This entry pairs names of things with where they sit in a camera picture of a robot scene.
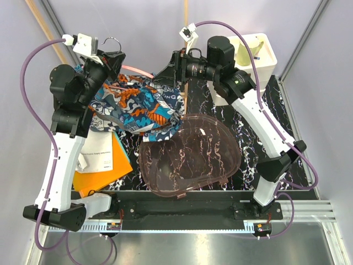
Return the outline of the pink clothes hanger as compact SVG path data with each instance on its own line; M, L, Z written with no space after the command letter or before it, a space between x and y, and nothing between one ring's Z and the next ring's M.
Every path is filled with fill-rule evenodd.
M121 43L118 41L117 38L115 38L115 37L113 37L113 36L109 36L109 37L107 37L101 44L104 45L104 44L107 42L107 40L114 40L115 42L117 42L118 45L119 45L119 51L121 51L122 45L121 45ZM146 71L140 70L140 69L135 68L135 67L132 67L132 66L122 65L122 68L123 68L124 70L129 70L129 71L132 71L132 72L134 72L134 73L138 73L138 74L140 74L140 75L146 76L146 77L148 77L148 78L150 78L150 79L152 79L152 78L154 77L154 75L152 75L151 73L148 73L148 72L146 72Z

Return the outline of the colourful patterned shorts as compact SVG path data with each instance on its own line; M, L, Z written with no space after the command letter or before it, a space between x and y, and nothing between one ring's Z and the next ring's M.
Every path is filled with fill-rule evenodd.
M144 142L170 140L180 129L185 102L179 87L154 84L147 76L120 74L106 80L89 105L90 129L128 132Z

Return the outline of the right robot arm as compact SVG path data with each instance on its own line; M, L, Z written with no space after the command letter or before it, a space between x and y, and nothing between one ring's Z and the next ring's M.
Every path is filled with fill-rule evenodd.
M175 86L189 79L211 81L216 93L231 105L252 127L267 158L256 166L260 179L250 205L253 217L262 219L270 212L275 190L286 172L298 160L307 145L289 135L257 96L255 83L248 73L235 67L235 48L229 38L213 36L207 42L207 55L194 57L183 48L172 53L168 65L153 83Z

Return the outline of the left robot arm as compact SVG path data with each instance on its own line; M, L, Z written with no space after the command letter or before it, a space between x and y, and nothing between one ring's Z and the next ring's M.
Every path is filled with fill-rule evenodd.
M73 200L71 189L78 156L93 117L89 103L105 81L116 81L125 57L121 51L99 51L100 61L87 58L81 72L64 64L51 71L54 113L49 133L55 143L41 191L34 204L24 207L24 218L76 232L87 218L96 214L112 219L119 213L118 203L109 194L94 193Z

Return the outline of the green mug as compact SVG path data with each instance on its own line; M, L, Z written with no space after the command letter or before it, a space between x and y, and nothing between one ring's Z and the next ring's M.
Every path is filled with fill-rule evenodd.
M248 66L251 64L251 59L253 58L263 47L264 42L259 40L247 41L247 45L251 54L249 54L245 44L243 42L239 43L238 51L236 55L236 63L240 66Z

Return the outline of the transparent pink plastic basin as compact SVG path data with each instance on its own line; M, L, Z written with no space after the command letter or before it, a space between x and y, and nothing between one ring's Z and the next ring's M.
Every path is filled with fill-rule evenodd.
M241 153L230 130L205 114L187 114L171 139L142 142L141 176L152 193L182 198L210 184L226 184L240 168Z

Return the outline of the white three-drawer organizer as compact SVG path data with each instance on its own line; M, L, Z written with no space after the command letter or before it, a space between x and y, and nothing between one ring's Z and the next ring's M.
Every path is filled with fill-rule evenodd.
M266 34L247 34L242 37L252 52L260 82L260 94L263 95L266 91L267 83L277 64L277 58ZM245 45L236 35L229 36L228 39L235 48L235 67L248 73L252 80L255 81L254 71Z

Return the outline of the wooden clothes rack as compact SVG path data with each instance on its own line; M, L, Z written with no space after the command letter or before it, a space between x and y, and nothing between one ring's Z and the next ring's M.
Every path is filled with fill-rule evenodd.
M45 33L46 37L48 38L49 41L54 40L54 36L53 34L50 32L48 25L46 24L46 22L43 19L42 14L40 13L39 9L37 8L37 6L35 5L34 1L25 1L27 6L29 7L30 11L32 12L33 16L35 17L35 19L37 20L39 26L41 27L42 31ZM96 61L100 64L102 64L102 60L98 59L98 56L96 55L97 53L97 49L93 49L93 48L97 48L98 47L98 39L91 37L91 36L87 36L84 34L79 33L78 34L78 40L76 42L76 44L74 44L74 40L75 38L72 35L69 34L63 34L62 35L63 38L63 43L66 46L73 46L73 54L74 57L76 58L76 55L81 55L84 57L84 59L93 59L93 61ZM108 37L106 40L111 39L116 41L119 44L120 47L120 51L121 51L121 44L120 42L113 37ZM57 56L59 57L59 59L61 60L62 63L67 63L67 60L65 59L64 55L61 53L61 50L58 50L56 46L54 46L54 50L55 53L57 53ZM125 70L129 70L132 71L134 73L138 73L140 75L149 77L149 78L153 78L153 75L150 73L147 73L146 71L137 69L135 67L132 66L127 66L127 65L122 65L122 69ZM187 107L187 94L185 95L185 92L180 92L180 95L182 96L182 98L184 99L184 104L185 104L185 111L186 111L186 107Z

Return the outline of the orange folder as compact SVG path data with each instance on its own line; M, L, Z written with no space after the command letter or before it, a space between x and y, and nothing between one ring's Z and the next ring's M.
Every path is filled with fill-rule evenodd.
M110 183L124 177L132 172L130 159L122 146L119 137L116 133L112 135L113 147L113 169L98 173L74 173L73 189L78 192L81 198L87 197L98 192Z

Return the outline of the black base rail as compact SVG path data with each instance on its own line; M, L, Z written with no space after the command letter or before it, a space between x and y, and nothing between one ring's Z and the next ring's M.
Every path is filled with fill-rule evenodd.
M124 231L186 232L243 230L244 221L283 219L280 203L261 210L249 191L193 191L182 198L164 198L150 191L119 191Z

